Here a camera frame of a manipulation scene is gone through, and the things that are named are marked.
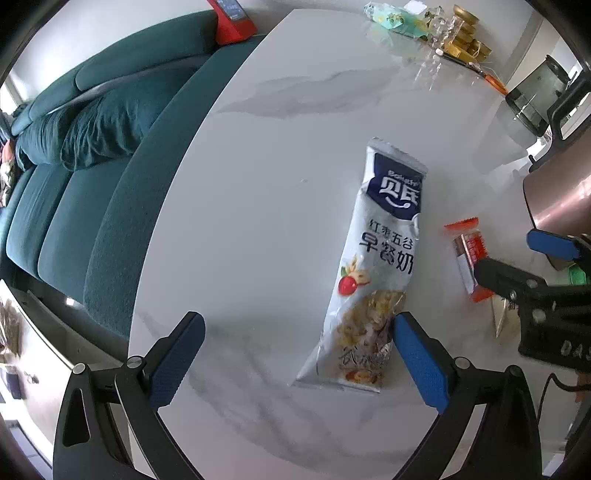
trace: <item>clear plastic bag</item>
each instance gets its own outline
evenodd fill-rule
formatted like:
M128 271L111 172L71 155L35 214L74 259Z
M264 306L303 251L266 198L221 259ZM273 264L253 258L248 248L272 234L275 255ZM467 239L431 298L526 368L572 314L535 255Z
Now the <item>clear plastic bag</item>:
M318 345L297 375L304 384L379 391L414 269L421 189L415 158L374 138Z

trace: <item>screen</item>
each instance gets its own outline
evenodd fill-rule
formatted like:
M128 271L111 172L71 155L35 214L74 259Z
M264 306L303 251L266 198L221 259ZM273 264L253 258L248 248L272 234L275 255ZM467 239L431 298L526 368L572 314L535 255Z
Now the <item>screen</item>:
M216 2L233 22L246 18L246 12L236 0L216 0Z

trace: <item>rose gold kettle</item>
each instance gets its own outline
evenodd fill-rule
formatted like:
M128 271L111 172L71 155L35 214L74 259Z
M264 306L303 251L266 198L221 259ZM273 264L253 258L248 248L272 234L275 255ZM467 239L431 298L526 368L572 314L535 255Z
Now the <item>rose gold kettle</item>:
M591 75L582 71L548 110L552 145L530 168L523 191L534 226L558 235L591 233L591 115L566 139L560 121L591 92ZM549 258L564 268L563 261Z

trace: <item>black cable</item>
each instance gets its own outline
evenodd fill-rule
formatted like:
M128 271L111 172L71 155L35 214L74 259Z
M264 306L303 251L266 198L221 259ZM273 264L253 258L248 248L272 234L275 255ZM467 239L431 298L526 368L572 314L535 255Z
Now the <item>black cable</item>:
M544 397L546 397L546 390L548 390L548 385L550 385L550 380L553 380L554 383L556 384L556 386L561 389L564 390L565 392L589 392L591 391L591 384L587 383L584 385L567 385L565 383L562 383L560 380L558 380L558 377L556 376L556 374L554 372L552 372L550 375L548 375L548 378L546 379L546 384L544 385L544 389L542 390L542 396L540 397L540 406L538 407L538 415L537 415L537 421L538 421L538 425L540 424L540 417L542 416L542 405L544 404Z

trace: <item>blue gripper pad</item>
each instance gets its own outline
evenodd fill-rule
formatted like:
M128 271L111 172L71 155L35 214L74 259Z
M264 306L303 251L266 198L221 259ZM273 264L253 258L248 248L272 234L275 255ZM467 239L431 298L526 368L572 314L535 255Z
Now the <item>blue gripper pad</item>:
M535 228L527 233L527 246L536 252L567 261L576 260L580 256L579 249L570 238Z
M195 313L152 375L149 402L154 410L172 402L204 340L205 320Z
M449 403L452 358L438 341L427 336L409 312L396 315L392 324L394 345L423 401L430 407L435 407L439 415L443 414Z

